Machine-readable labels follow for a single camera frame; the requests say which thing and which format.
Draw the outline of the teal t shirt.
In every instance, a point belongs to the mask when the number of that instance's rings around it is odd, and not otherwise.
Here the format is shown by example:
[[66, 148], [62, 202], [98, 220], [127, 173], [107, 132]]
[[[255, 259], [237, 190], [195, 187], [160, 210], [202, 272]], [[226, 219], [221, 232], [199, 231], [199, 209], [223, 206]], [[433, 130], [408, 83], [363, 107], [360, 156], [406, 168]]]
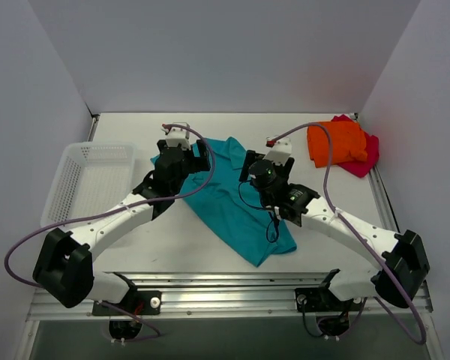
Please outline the teal t shirt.
[[210, 139], [217, 166], [210, 182], [207, 173], [188, 177], [182, 191], [204, 188], [177, 201], [154, 223], [165, 254], [179, 270], [241, 271], [261, 266], [269, 257], [297, 248], [285, 223], [275, 232], [267, 212], [258, 210], [259, 195], [239, 184], [245, 149], [230, 137]]

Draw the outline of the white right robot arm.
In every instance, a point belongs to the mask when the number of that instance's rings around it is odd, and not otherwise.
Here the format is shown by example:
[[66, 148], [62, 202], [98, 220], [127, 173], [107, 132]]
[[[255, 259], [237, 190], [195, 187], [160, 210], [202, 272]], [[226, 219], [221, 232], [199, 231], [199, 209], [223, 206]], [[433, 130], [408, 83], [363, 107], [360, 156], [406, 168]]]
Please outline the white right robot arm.
[[322, 233], [349, 248], [372, 266], [352, 273], [332, 269], [319, 285], [318, 300], [333, 310], [352, 299], [378, 296], [397, 308], [408, 308], [424, 282], [430, 264], [421, 237], [375, 226], [329, 204], [324, 196], [288, 181], [292, 158], [277, 165], [264, 154], [248, 150], [239, 176], [258, 192], [261, 208], [274, 224], [289, 221]]

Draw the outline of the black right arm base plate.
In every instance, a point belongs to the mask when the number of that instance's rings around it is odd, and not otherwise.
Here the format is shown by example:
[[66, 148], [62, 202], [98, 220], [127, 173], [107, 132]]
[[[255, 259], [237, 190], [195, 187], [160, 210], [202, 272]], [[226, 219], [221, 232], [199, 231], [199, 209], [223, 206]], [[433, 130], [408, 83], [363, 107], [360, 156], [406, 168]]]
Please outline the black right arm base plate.
[[295, 303], [298, 312], [332, 313], [358, 311], [362, 302], [338, 300], [329, 290], [319, 287], [295, 288]]

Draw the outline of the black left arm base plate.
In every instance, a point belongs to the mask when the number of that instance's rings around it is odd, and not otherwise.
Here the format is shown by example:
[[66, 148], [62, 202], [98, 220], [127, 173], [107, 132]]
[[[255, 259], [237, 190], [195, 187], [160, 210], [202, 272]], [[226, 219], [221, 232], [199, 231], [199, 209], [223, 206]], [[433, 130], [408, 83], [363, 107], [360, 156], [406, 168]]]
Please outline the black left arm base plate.
[[105, 304], [93, 304], [91, 314], [96, 317], [135, 316], [147, 315], [155, 316], [161, 313], [162, 292], [158, 290], [134, 290], [127, 294], [118, 304], [107, 307]]

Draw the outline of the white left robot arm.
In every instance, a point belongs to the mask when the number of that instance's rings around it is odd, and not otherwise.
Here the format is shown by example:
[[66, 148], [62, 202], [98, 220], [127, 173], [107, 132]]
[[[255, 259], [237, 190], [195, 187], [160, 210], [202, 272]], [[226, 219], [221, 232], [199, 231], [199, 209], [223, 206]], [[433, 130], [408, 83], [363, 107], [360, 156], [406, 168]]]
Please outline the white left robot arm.
[[209, 144], [202, 139], [190, 148], [172, 147], [165, 140], [157, 147], [160, 154], [154, 169], [107, 214], [89, 217], [73, 229], [56, 227], [46, 234], [32, 277], [66, 308], [85, 299], [108, 302], [118, 314], [129, 314], [136, 307], [137, 286], [123, 274], [96, 271], [95, 260], [182, 198], [188, 176], [212, 170]]

